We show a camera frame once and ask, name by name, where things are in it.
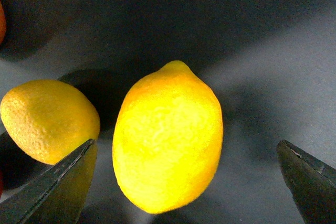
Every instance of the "textured fruit skin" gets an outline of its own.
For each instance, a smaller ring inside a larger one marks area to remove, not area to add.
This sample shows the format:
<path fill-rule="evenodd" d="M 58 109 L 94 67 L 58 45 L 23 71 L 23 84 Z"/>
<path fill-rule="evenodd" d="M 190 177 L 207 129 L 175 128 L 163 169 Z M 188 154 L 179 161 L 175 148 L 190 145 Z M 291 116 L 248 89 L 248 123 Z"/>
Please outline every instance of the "textured fruit skin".
<path fill-rule="evenodd" d="M 139 80 L 118 115 L 113 167 L 123 193 L 159 214 L 187 205 L 218 167 L 223 119 L 212 90 L 181 61 Z"/>
<path fill-rule="evenodd" d="M 98 113 L 75 87 L 34 80 L 11 89 L 0 104 L 11 138 L 32 158 L 54 165 L 100 130 Z"/>
<path fill-rule="evenodd" d="M 6 34 L 6 19 L 4 9 L 2 8 L 2 5 L 0 3 L 0 44 L 4 40 L 5 34 Z"/>

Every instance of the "citrus fruit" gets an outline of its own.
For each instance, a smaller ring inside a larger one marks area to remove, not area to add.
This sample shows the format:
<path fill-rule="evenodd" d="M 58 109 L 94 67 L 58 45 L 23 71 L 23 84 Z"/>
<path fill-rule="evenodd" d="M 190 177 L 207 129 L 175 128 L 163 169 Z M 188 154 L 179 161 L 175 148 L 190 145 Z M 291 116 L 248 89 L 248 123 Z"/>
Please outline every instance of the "citrus fruit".
<path fill-rule="evenodd" d="M 1 2 L 0 2 L 0 44 L 5 38 L 5 33 L 6 33 L 6 19 L 5 19 L 4 9 L 2 8 Z"/>
<path fill-rule="evenodd" d="M 14 142 L 32 158 L 53 165 L 88 139 L 97 139 L 99 116 L 75 87 L 34 80 L 11 89 L 0 115 Z"/>
<path fill-rule="evenodd" d="M 223 118 L 212 90 L 181 61 L 127 93 L 113 136 L 113 167 L 126 197 L 151 214 L 189 204 L 218 167 Z"/>

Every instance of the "yellow lemon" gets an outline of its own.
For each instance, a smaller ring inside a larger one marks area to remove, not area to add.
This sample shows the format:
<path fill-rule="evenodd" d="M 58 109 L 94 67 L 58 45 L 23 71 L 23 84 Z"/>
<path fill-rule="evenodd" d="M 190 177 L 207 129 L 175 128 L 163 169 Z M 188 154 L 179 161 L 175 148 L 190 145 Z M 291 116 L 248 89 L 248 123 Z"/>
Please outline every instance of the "yellow lemon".
<path fill-rule="evenodd" d="M 11 89 L 0 104 L 11 138 L 32 158 L 53 165 L 92 138 L 99 116 L 75 87 L 56 80 L 34 80 Z"/>
<path fill-rule="evenodd" d="M 209 185 L 223 141 L 220 104 L 181 61 L 139 80 L 127 93 L 113 137 L 123 193 L 159 214 L 187 205 Z"/>

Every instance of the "gray surface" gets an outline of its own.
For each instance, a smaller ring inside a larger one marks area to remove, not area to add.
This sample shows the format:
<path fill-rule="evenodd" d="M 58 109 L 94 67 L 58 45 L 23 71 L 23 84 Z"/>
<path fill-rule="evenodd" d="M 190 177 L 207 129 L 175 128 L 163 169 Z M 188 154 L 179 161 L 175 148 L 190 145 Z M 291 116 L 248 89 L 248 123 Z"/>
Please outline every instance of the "gray surface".
<path fill-rule="evenodd" d="M 175 215 L 190 223 L 303 223 L 275 146 L 287 139 L 336 167 L 335 0 L 13 1 L 5 3 L 13 26 L 0 52 L 0 97 L 31 79 L 62 78 L 101 115 L 82 223 L 164 223 Z M 35 33 L 22 32 L 20 22 L 27 20 Z M 25 47 L 18 47 L 22 41 Z M 213 88 L 225 138 L 206 192 L 155 217 L 123 197 L 111 140 L 127 89 L 173 59 Z"/>

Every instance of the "gray backdrop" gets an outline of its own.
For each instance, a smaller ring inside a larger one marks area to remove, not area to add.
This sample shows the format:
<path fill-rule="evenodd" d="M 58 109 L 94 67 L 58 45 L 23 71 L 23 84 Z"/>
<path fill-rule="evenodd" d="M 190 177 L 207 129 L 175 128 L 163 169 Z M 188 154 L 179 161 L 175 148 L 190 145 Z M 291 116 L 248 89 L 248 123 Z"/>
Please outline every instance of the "gray backdrop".
<path fill-rule="evenodd" d="M 95 176 L 80 223 L 303 223 L 275 147 L 287 139 L 336 167 L 335 0 L 1 1 L 8 33 L 0 97 L 28 80 L 60 79 L 100 114 Z M 199 199 L 151 216 L 116 183 L 113 127 L 128 89 L 174 59 L 219 98 L 223 153 Z M 8 136 L 0 142 L 2 201 L 47 166 Z"/>

